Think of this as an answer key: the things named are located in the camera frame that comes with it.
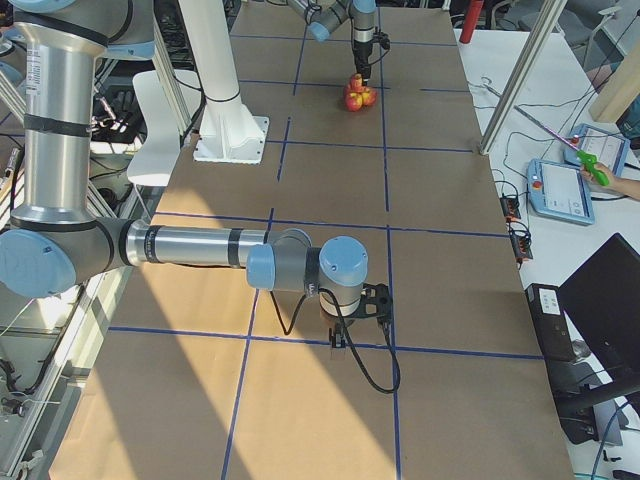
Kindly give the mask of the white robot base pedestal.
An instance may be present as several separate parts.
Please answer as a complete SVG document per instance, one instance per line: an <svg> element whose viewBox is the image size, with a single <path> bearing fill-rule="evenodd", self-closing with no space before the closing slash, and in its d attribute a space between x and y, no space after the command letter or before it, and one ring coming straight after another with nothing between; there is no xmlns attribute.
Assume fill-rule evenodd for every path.
<svg viewBox="0 0 640 480"><path fill-rule="evenodd" d="M223 2L182 0L179 7L206 101L194 159L260 163L269 119L243 103Z"/></svg>

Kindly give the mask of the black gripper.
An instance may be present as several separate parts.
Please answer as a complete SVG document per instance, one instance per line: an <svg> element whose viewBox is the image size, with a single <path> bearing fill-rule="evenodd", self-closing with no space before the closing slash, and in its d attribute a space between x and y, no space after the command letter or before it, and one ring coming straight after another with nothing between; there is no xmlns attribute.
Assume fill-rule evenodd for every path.
<svg viewBox="0 0 640 480"><path fill-rule="evenodd" d="M322 309L335 323L329 328L329 341L332 348L345 348L347 345L344 327L360 320L375 319L381 330L389 330L393 323L393 300L389 287L385 284L364 283L359 295L355 289L339 290L338 294L320 289Z"/></svg>
<svg viewBox="0 0 640 480"><path fill-rule="evenodd" d="M372 63L370 56L373 52L373 46L379 44L384 51L390 50L389 36L380 29L369 30L352 30L352 53L354 56L354 64L356 73L363 78L363 85L369 86Z"/></svg>

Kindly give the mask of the person's hand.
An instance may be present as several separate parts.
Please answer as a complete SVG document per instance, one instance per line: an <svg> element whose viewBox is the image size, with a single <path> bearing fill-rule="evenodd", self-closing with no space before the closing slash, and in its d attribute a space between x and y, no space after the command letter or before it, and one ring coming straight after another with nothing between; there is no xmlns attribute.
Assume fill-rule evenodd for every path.
<svg viewBox="0 0 640 480"><path fill-rule="evenodd" d="M593 171L589 171L585 166L582 166L581 176L590 183L597 184L612 191L618 191L618 178L601 163L597 163Z"/></svg>

